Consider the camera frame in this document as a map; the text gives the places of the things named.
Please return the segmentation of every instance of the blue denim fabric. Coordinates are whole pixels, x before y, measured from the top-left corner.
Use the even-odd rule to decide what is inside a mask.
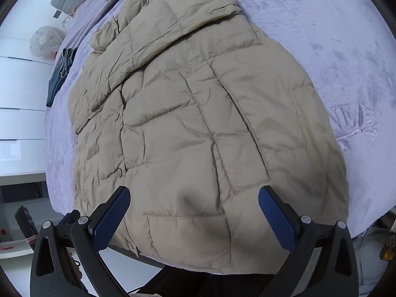
[[[48,83],[48,97],[47,107],[51,107],[56,93],[61,89],[63,83],[66,80],[69,70],[73,64],[74,57],[76,55],[76,49],[63,49],[62,60],[58,67],[55,68],[51,79]]]

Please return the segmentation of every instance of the silver screw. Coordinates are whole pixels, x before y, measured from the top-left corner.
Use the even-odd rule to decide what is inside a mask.
[[[84,216],[78,219],[78,224],[86,224],[88,222],[88,217]]]
[[[302,221],[302,223],[306,223],[306,224],[310,224],[312,222],[311,218],[308,217],[307,215],[303,215],[301,217],[301,221]]]
[[[49,228],[50,226],[51,226],[51,221],[46,221],[46,222],[43,223],[43,228],[44,228],[44,229],[47,229],[47,228]]]
[[[347,225],[346,225],[345,222],[343,222],[343,221],[338,221],[338,226],[339,226],[341,229],[345,229],[345,228],[347,227]]]

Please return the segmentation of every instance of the black pants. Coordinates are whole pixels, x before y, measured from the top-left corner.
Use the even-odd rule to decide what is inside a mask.
[[[162,297],[258,297],[273,275],[213,275],[166,266],[143,288],[140,294]]]

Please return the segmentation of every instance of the black cable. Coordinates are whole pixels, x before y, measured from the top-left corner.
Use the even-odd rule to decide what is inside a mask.
[[[139,289],[142,289],[144,286],[141,286],[141,287],[139,287],[139,288],[136,288],[136,289],[134,289],[134,290],[131,290],[130,292],[128,292],[127,294],[132,294],[132,293],[134,293],[134,292],[137,292]]]

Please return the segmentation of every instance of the embroidery on blanket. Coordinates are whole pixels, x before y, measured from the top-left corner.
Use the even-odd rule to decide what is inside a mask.
[[[363,134],[375,141],[378,130],[375,111],[360,103],[358,112],[354,115],[349,104],[336,105],[331,108],[330,125],[335,138],[343,151],[350,150],[349,139],[357,134]]]

